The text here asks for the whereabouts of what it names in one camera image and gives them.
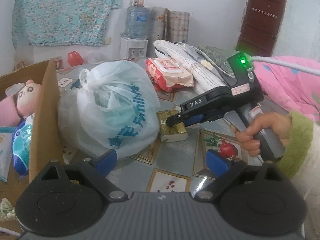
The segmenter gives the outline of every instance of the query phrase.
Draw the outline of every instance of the red plastic bag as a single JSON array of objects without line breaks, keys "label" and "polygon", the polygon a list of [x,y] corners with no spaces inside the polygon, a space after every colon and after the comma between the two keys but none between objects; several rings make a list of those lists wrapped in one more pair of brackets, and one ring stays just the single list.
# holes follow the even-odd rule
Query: red plastic bag
[{"label": "red plastic bag", "polygon": [[82,57],[75,50],[73,52],[68,53],[68,63],[71,67],[79,66],[84,63]]}]

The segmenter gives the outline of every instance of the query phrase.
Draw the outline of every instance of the cardboard box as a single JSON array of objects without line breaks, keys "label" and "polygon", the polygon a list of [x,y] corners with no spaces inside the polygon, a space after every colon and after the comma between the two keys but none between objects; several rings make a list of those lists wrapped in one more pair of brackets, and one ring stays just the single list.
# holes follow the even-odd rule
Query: cardboard box
[{"label": "cardboard box", "polygon": [[[42,84],[32,130],[29,176],[20,179],[11,162],[7,183],[0,181],[0,201],[5,197],[13,206],[29,182],[50,160],[58,159],[63,162],[57,110],[60,92],[53,61],[30,65],[0,77],[0,100],[5,98],[6,88],[17,83],[25,83],[29,79]],[[22,233],[16,220],[0,223],[0,227]],[[16,239],[16,237],[0,234],[0,239]]]}]

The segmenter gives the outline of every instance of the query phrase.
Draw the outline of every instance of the striped fabric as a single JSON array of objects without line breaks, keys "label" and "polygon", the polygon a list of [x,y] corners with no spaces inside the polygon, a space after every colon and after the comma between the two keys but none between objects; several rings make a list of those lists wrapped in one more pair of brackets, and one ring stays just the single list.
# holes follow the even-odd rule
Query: striped fabric
[{"label": "striped fabric", "polygon": [[172,43],[188,43],[190,13],[168,11],[168,39]]},{"label": "striped fabric", "polygon": [[196,80],[194,90],[197,94],[200,95],[213,88],[226,86],[217,76],[188,55],[180,44],[158,40],[154,42],[154,46],[174,58],[180,66],[184,67],[193,75]]}]

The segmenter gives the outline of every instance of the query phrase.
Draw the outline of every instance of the brown door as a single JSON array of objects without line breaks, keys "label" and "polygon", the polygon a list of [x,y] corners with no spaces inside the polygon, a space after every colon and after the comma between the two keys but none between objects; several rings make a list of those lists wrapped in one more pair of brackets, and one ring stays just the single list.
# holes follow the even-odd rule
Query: brown door
[{"label": "brown door", "polygon": [[248,0],[236,49],[250,56],[270,57],[286,0]]}]

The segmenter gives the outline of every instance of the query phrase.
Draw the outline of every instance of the white label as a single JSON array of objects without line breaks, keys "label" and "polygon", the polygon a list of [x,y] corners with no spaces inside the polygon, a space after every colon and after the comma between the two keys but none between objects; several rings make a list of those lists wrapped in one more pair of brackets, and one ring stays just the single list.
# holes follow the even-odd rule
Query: white label
[{"label": "white label", "polygon": [[250,116],[252,119],[254,119],[258,114],[263,114],[262,110],[260,107],[256,106],[254,109],[252,109],[249,112]]},{"label": "white label", "polygon": [[183,69],[180,68],[170,59],[156,59],[154,60],[157,67],[159,67],[163,72],[167,73],[183,73]]},{"label": "white label", "polygon": [[236,96],[248,91],[250,91],[250,85],[248,83],[231,89],[233,96]]}]

